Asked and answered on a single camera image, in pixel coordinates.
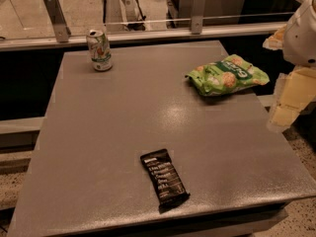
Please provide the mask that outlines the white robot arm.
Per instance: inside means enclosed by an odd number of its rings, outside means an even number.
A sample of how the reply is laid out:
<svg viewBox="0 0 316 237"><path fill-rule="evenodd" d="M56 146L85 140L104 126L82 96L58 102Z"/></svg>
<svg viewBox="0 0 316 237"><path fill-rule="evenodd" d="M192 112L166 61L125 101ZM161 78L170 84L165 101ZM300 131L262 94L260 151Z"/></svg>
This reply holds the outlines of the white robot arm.
<svg viewBox="0 0 316 237"><path fill-rule="evenodd" d="M288 129L316 97L316 0L304 0L285 26L268 37L263 48L282 50L283 59L294 65L280 73L275 85L267 128Z"/></svg>

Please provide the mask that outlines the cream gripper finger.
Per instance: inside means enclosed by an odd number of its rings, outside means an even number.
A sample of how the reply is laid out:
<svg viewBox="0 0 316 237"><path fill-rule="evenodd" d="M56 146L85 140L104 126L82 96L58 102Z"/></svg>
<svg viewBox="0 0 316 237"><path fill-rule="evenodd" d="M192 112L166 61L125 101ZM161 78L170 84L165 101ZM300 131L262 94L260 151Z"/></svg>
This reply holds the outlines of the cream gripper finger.
<svg viewBox="0 0 316 237"><path fill-rule="evenodd" d="M269 50L283 50L283 36L286 26L282 26L263 42L263 48Z"/></svg>
<svg viewBox="0 0 316 237"><path fill-rule="evenodd" d="M283 132L316 98L316 68L295 66L289 74L280 73L275 85L267 128Z"/></svg>

